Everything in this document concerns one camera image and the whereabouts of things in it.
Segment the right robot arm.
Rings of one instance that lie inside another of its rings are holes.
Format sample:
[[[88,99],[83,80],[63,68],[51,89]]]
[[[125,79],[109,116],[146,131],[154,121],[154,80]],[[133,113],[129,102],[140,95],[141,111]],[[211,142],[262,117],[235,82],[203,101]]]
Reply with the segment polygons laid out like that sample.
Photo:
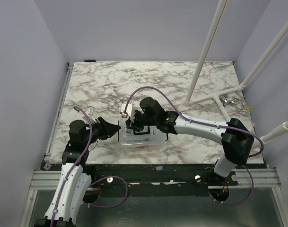
[[[244,166],[249,158],[254,137],[243,123],[232,118],[228,122],[211,122],[166,111],[157,100],[146,97],[140,102],[141,110],[132,104],[122,104],[120,113],[125,125],[134,132],[142,132],[145,127],[155,126],[165,134],[192,135],[205,138],[222,145],[224,155],[210,173],[210,180],[221,185],[236,166]]]

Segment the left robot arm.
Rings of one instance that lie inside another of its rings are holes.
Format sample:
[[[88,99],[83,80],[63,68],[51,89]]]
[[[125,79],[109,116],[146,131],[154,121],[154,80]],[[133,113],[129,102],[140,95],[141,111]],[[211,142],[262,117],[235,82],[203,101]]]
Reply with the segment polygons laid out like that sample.
[[[121,127],[98,117],[94,122],[75,120],[69,124],[69,142],[62,155],[61,175],[52,202],[35,227],[75,227],[88,187],[97,183],[96,173],[84,171],[89,145],[114,136]]]

